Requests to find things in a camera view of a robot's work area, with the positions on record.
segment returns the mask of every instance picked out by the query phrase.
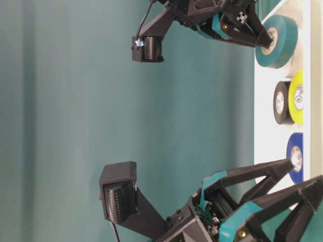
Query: bolt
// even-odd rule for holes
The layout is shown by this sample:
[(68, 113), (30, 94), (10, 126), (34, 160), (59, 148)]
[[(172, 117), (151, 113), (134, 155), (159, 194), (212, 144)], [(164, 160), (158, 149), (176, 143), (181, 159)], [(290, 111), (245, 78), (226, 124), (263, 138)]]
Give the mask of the bolt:
[(247, 235), (247, 233), (245, 231), (243, 231), (243, 230), (239, 231), (239, 236), (241, 238), (244, 238), (246, 235)]

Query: tape roll label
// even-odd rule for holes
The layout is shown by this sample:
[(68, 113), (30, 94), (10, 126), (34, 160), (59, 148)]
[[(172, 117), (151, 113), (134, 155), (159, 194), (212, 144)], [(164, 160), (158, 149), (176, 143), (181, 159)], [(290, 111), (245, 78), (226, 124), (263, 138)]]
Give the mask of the tape roll label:
[(276, 45), (278, 43), (278, 30), (275, 27), (270, 27), (267, 32), (273, 41), (268, 49), (264, 47), (261, 48), (262, 53), (265, 55), (272, 53), (272, 51), (276, 48)]
[(276, 96), (276, 112), (281, 115), (284, 110), (284, 94), (279, 91)]
[(294, 96), (295, 96), (294, 98), (295, 106), (297, 110), (302, 110), (303, 109), (303, 85), (299, 85), (296, 88)]
[(291, 161), (294, 165), (294, 171), (300, 172), (303, 166), (303, 154), (297, 145), (293, 146), (292, 148)]

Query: gripper jaw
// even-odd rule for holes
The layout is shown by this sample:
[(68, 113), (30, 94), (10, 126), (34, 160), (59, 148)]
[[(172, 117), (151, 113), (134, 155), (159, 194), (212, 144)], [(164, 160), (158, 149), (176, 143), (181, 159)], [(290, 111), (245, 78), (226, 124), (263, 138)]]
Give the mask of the gripper jaw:
[[(261, 224), (296, 208), (276, 230), (275, 242), (297, 242), (323, 199), (323, 176), (268, 194), (291, 170), (278, 160), (216, 172), (164, 220), (135, 186), (135, 162), (106, 165), (99, 184), (104, 217), (155, 242), (269, 242)], [(226, 187), (265, 176), (236, 202)]]

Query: wire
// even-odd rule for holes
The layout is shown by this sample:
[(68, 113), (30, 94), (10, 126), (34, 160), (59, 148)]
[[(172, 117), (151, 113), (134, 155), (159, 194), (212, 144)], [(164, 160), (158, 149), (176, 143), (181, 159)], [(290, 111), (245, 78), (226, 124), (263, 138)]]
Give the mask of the wire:
[(136, 34), (136, 40), (138, 40), (138, 39), (139, 39), (139, 33), (140, 33), (140, 30), (141, 30), (141, 28), (142, 28), (142, 26), (143, 26), (144, 22), (146, 21), (146, 19), (147, 19), (147, 17), (148, 17), (148, 14), (149, 14), (149, 12), (150, 12), (150, 10), (151, 10), (151, 6), (152, 6), (155, 2), (156, 2), (156, 0), (150, 0), (150, 4), (149, 4), (149, 7), (148, 7), (148, 10), (147, 10), (147, 12), (146, 12), (145, 16), (143, 17), (143, 19), (141, 20), (141, 23), (140, 23), (140, 25), (139, 25), (139, 28), (138, 28), (138, 31), (137, 31), (137, 34)]
[(115, 238), (116, 238), (116, 242), (120, 242), (120, 239), (119, 239), (119, 235), (118, 235), (118, 231), (117, 231), (117, 228), (116, 228), (116, 225), (112, 222), (111, 223), (111, 227), (113, 229), (113, 232), (115, 234)]

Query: green wall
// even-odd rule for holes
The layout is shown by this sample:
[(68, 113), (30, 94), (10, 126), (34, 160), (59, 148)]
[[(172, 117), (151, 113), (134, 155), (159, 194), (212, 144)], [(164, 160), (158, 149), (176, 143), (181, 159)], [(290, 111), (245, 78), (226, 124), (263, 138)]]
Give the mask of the green wall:
[(174, 24), (164, 63), (132, 62), (146, 8), (0, 2), (0, 241), (112, 241), (98, 199), (108, 163), (137, 161), (164, 217), (206, 175), (253, 163), (253, 50)]

